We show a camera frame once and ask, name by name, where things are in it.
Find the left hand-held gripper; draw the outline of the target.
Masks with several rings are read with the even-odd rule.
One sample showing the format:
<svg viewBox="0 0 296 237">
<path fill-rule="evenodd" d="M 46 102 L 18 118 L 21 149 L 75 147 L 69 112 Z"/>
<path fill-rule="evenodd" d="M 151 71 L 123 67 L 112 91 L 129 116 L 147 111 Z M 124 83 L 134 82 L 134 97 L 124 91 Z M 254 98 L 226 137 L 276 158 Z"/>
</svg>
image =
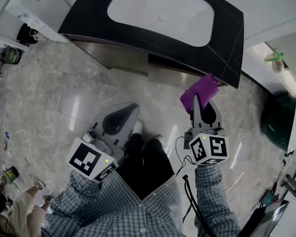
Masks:
<svg viewBox="0 0 296 237">
<path fill-rule="evenodd" d="M 139 105 L 133 102 L 115 104 L 101 110 L 93 128 L 75 138 L 66 163 L 72 170 L 95 183 L 101 183 L 125 158 L 121 149 L 134 129 L 139 116 Z M 100 133 L 113 135 L 112 143 Z"/>
</svg>

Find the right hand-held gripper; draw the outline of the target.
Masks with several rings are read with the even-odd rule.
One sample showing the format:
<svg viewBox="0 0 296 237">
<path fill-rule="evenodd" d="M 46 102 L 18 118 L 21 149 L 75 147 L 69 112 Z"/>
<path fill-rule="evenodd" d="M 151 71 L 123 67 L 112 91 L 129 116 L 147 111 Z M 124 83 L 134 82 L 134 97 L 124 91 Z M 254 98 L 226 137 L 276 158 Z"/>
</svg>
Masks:
<svg viewBox="0 0 296 237">
<path fill-rule="evenodd" d="M 217 165 L 229 159 L 229 138 L 221 127 L 221 113 L 211 100 L 202 110 L 198 94 L 194 95 L 192 108 L 193 128 L 202 128 L 203 122 L 211 128 L 190 129 L 184 134 L 184 160 L 193 165 Z"/>
</svg>

